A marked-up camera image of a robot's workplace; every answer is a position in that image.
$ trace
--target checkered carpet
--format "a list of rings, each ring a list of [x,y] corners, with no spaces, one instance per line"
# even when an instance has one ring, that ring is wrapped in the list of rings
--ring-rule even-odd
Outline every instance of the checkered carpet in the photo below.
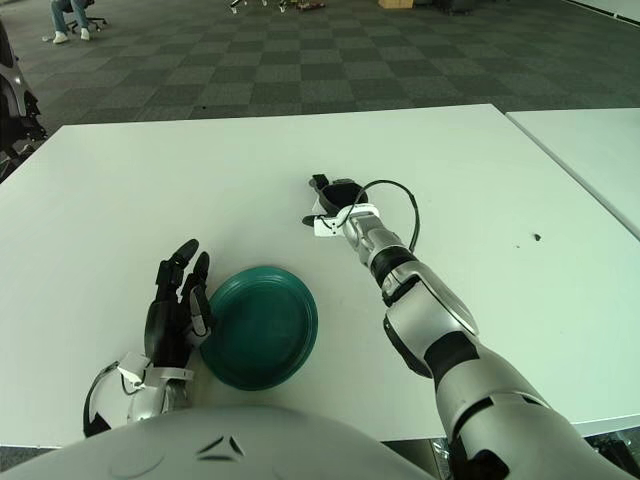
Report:
[[[48,5],[2,18],[50,132],[62,124],[493,103],[503,111],[640,106],[640,28],[560,0],[479,1],[470,16],[326,0],[97,0],[91,42],[43,43]]]

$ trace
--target robot forearm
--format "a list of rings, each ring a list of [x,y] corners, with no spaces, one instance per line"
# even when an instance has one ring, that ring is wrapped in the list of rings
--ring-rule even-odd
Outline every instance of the robot forearm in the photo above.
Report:
[[[409,368],[434,380],[456,478],[631,478],[480,343],[462,301],[377,215],[352,215],[343,228],[382,289],[391,343]]]

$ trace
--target wire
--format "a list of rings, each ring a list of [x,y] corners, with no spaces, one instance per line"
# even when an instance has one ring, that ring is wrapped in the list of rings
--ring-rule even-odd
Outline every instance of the wire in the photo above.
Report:
[[[101,431],[108,430],[110,428],[109,425],[107,425],[104,419],[100,417],[100,415],[97,412],[94,420],[91,421],[90,419],[91,395],[93,394],[93,391],[95,390],[98,383],[100,383],[100,381],[105,376],[107,376],[109,373],[115,370],[119,364],[120,362],[116,361],[107,365],[102,370],[100,370],[98,375],[96,375],[96,378],[93,379],[93,383],[89,388],[89,393],[87,393],[87,396],[84,399],[84,408],[82,409],[82,431],[84,432],[84,436],[87,438],[92,435],[95,435],[96,433],[100,433]]]
[[[414,216],[415,216],[414,225],[413,225],[413,234],[411,235],[411,242],[409,242],[409,251],[411,253],[413,253],[413,251],[416,248],[416,243],[418,243],[418,237],[420,236],[420,212],[418,211],[418,203],[416,202],[416,197],[414,197],[413,193],[411,193],[411,190],[409,190],[407,187],[405,187],[401,183],[394,182],[393,180],[384,180],[384,179],[383,180],[374,180],[373,182],[369,182],[364,187],[362,187],[360,189],[360,191],[358,192],[358,194],[356,195],[356,199],[351,204],[351,208],[349,208],[349,211],[347,212],[347,215],[344,217],[342,222],[340,222],[340,224],[336,225],[334,228],[340,228],[345,223],[347,223],[347,220],[349,219],[349,215],[351,215],[351,212],[353,211],[355,206],[358,204],[358,201],[360,200],[360,198],[362,197],[364,192],[366,192],[369,188],[371,188],[371,187],[373,187],[375,185],[380,185],[381,183],[394,185],[394,186],[404,190],[404,192],[409,196],[409,201],[411,201],[411,205],[413,206],[413,212],[414,212]],[[318,218],[320,218],[322,223],[324,223],[325,227],[331,228],[331,226],[327,225],[327,223],[324,221],[324,215],[318,215]]]
[[[151,364],[151,362],[147,363],[147,365],[144,367],[144,371],[142,372],[142,382],[141,384],[144,384],[145,379],[147,378],[147,367]],[[135,384],[134,385],[134,389],[133,391],[129,391],[127,390],[127,388],[124,386],[124,375],[121,373],[120,374],[120,386],[122,387],[122,391],[124,392],[124,394],[128,397],[135,395],[136,393],[138,393],[140,390],[142,390],[144,388],[144,386],[140,386],[138,388],[135,388]]]

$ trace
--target green plastic plate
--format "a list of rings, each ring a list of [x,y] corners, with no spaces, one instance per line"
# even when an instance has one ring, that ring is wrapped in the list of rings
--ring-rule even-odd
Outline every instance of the green plastic plate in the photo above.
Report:
[[[241,390],[274,387],[305,362],[316,340],[318,314],[309,289],[275,267],[240,272],[209,299],[216,319],[200,346],[209,369]]]

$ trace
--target white table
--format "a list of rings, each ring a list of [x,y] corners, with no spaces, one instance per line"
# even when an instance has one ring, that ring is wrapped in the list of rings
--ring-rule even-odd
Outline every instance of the white table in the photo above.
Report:
[[[640,21],[640,4],[636,0],[578,0],[591,7],[610,12],[615,17]]]
[[[640,240],[640,108],[507,116]]]
[[[380,440],[441,436],[432,382],[388,342],[374,280],[346,241],[300,223],[315,196],[307,181],[322,172],[412,188],[416,252],[484,342],[583,433],[640,424],[640,243],[481,105],[62,128],[0,188],[0,444],[82,438],[91,380],[142,351],[158,262],[190,237],[213,257],[207,293],[277,265],[307,284],[319,313],[309,360],[272,390],[234,391],[196,359],[198,404],[284,405]],[[408,238],[404,194],[370,198]],[[122,397],[115,377],[98,392],[110,395],[105,408]]]

